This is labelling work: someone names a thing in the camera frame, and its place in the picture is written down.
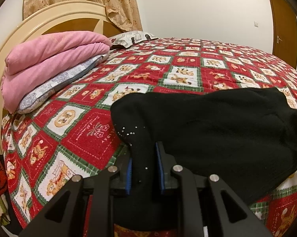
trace door handle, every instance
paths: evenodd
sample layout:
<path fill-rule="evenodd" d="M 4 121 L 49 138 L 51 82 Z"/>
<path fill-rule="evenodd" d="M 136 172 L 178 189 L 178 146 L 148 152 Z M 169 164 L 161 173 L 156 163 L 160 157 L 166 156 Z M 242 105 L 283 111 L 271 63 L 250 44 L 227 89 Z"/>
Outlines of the door handle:
<path fill-rule="evenodd" d="M 277 43 L 279 43 L 279 41 L 282 41 L 279 36 L 277 36 Z"/>

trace red checkered bedspread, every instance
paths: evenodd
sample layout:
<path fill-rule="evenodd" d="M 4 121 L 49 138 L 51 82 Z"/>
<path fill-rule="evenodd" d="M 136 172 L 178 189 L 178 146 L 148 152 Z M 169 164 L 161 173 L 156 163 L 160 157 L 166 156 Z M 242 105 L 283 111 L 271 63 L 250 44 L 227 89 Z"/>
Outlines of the red checkered bedspread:
<path fill-rule="evenodd" d="M 8 186 L 22 226 L 74 174 L 95 175 L 126 149 L 111 123 L 114 101 L 131 92 L 204 94 L 244 87 L 277 87 L 297 109 L 297 72 L 271 54 L 229 43 L 156 39 L 115 51 L 37 111 L 5 117 Z M 251 209 L 281 237 L 297 215 L 297 171 Z M 116 233 L 139 235 L 118 226 Z M 166 237 L 174 232 L 142 234 Z"/>

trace pink blanket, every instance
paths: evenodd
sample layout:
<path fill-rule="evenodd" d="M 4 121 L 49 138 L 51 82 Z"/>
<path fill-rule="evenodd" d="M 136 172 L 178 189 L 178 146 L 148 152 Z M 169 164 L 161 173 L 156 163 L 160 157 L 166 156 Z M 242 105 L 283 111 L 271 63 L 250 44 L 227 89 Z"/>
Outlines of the pink blanket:
<path fill-rule="evenodd" d="M 21 43 L 11 50 L 5 59 L 5 74 L 16 74 L 57 53 L 96 42 L 112 46 L 111 41 L 106 36 L 91 31 L 68 31 L 42 35 Z"/>
<path fill-rule="evenodd" d="M 35 87 L 90 57 L 108 53 L 109 49 L 110 46 L 102 42 L 81 45 L 53 55 L 17 74 L 4 74 L 1 86 L 4 108 L 10 113 L 15 112 L 22 98 Z M 34 50 L 24 50 L 23 53 L 30 56 L 31 51 Z"/>

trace door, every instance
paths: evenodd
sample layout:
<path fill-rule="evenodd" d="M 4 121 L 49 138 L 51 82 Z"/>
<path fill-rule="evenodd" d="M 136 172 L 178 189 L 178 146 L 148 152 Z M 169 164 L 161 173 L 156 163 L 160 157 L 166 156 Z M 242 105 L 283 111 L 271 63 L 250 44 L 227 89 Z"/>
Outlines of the door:
<path fill-rule="evenodd" d="M 270 0 L 274 21 L 273 55 L 297 68 L 297 17 L 286 0 Z"/>

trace triangular cutout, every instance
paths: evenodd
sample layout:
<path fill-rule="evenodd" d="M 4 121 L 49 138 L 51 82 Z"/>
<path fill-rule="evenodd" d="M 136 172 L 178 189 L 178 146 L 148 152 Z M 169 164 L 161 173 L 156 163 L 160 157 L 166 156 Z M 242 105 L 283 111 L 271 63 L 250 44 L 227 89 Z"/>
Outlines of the triangular cutout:
<path fill-rule="evenodd" d="M 232 199 L 227 191 L 221 191 L 222 200 L 227 211 L 228 219 L 231 223 L 236 223 L 240 220 L 246 219 L 246 213 L 241 207 Z"/>
<path fill-rule="evenodd" d="M 70 197 L 70 191 L 65 192 L 45 214 L 45 218 L 57 223 L 62 222 L 65 208 Z"/>

